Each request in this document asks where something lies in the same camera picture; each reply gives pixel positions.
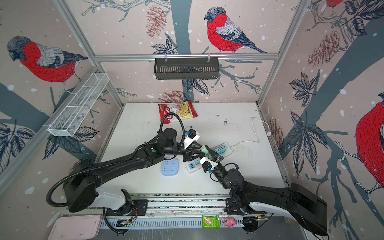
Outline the teal charger plug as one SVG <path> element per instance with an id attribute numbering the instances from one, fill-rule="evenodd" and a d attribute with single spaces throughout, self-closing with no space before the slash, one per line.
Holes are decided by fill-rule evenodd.
<path id="1" fill-rule="evenodd" d="M 196 165 L 196 166 L 198 166 L 198 165 L 200 165 L 201 163 L 200 163 L 200 158 L 197 158 L 197 159 L 195 159 L 194 160 L 194 164 Z"/>
<path id="2" fill-rule="evenodd" d="M 223 144 L 215 147 L 214 151 L 222 156 L 229 156 L 233 153 L 231 148 L 227 144 Z"/>

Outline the light green charger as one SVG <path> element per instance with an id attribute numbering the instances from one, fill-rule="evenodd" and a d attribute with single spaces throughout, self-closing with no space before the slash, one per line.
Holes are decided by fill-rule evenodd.
<path id="1" fill-rule="evenodd" d="M 202 147 L 200 148 L 200 151 L 203 152 L 203 153 L 205 153 L 205 154 L 208 154 L 208 153 L 209 153 L 209 151 L 208 151 L 208 149 L 206 148 L 206 146 L 202 146 Z"/>

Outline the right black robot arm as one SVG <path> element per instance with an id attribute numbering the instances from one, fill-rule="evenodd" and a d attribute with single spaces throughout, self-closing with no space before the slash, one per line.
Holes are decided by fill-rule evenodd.
<path id="1" fill-rule="evenodd" d="M 291 184 L 285 188 L 255 185 L 245 180 L 238 167 L 226 170 L 220 162 L 204 157 L 200 160 L 204 172 L 215 177 L 229 190 L 225 212 L 229 215 L 270 213 L 297 221 L 314 235 L 326 237 L 327 203 L 308 189 Z"/>

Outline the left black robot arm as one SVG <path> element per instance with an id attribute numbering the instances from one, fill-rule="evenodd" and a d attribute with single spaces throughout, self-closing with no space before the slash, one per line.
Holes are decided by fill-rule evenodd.
<path id="1" fill-rule="evenodd" d="M 197 142 L 199 133 L 194 129 L 186 130 L 180 117 L 177 120 L 182 128 L 180 141 L 177 141 L 176 130 L 163 128 L 165 120 L 162 120 L 157 135 L 137 146 L 131 154 L 101 163 L 77 164 L 68 176 L 49 189 L 46 202 L 52 207 L 67 207 L 71 213 L 76 213 L 105 199 L 107 194 L 98 193 L 97 188 L 119 176 L 176 156 L 183 156 L 185 162 L 201 158 L 203 152 L 199 151 L 201 145 Z"/>

